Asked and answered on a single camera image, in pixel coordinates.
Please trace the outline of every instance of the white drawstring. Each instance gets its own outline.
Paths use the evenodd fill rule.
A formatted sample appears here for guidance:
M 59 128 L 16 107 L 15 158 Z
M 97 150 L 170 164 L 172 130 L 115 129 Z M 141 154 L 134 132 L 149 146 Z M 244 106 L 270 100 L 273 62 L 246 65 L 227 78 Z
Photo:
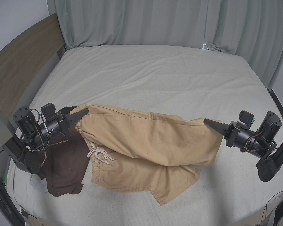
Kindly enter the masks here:
M 107 165 L 110 165 L 110 163 L 107 162 L 107 161 L 102 160 L 101 158 L 99 158 L 99 157 L 98 157 L 98 153 L 103 154 L 103 156 L 104 156 L 105 159 L 110 159 L 110 160 L 114 161 L 114 159 L 111 158 L 111 157 L 108 155 L 107 151 L 105 151 L 105 150 L 104 150 L 103 148 L 101 148 L 101 147 L 96 147 L 93 142 L 91 142 L 91 141 L 89 141 L 89 142 L 90 142 L 91 146 L 93 147 L 93 149 L 92 149 L 91 151 L 89 151 L 89 153 L 87 154 L 87 157 L 88 157 L 88 158 L 92 155 L 92 153 L 95 152 L 95 157 L 96 157 L 97 159 L 99 159 L 101 162 L 106 163 Z

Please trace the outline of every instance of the wooden headboard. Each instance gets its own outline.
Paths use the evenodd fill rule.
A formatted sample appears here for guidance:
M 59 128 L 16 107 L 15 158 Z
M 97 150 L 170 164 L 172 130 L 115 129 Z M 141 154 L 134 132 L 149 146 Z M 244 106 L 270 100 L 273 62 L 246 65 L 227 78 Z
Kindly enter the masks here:
M 0 51 L 0 110 L 13 113 L 27 86 L 48 60 L 65 52 L 56 14 L 33 25 Z

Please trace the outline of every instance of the bed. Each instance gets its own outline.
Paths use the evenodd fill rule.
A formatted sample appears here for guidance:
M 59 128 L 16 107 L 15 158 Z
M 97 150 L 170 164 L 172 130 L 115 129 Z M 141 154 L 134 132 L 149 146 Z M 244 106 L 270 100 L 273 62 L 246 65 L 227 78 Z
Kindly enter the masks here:
M 66 51 L 30 107 L 80 104 L 174 114 L 185 120 L 229 123 L 241 110 L 280 115 L 248 63 L 239 56 L 188 47 L 107 45 Z M 275 137 L 281 144 L 283 129 Z M 91 161 L 81 193 L 53 197 L 30 184 L 31 175 L 10 163 L 7 191 L 25 211 L 58 225 L 229 225 L 261 209 L 283 186 L 280 170 L 270 182 L 258 178 L 258 159 L 222 141 L 214 166 L 170 203 L 159 206 L 149 192 L 117 193 L 91 183 Z

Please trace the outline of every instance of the beige pants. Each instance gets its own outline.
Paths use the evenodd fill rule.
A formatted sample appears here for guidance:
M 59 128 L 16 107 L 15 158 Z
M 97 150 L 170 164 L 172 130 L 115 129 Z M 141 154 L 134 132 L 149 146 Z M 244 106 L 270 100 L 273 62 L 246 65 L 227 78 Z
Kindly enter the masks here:
M 162 206 L 199 179 L 191 165 L 214 163 L 222 135 L 203 119 L 184 121 L 178 116 L 145 113 L 118 107 L 83 105 L 89 113 L 75 128 L 103 147 L 110 159 L 92 154 L 92 182 L 118 192 L 150 191 Z

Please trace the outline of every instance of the curtain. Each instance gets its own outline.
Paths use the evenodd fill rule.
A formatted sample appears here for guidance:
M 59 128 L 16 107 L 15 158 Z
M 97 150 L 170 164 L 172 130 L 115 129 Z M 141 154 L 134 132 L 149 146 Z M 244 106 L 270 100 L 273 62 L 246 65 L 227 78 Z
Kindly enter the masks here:
M 209 50 L 242 56 L 271 89 L 283 57 L 283 0 L 208 0 Z
M 57 13 L 67 49 L 116 44 L 202 48 L 207 2 L 48 0 L 48 7 Z

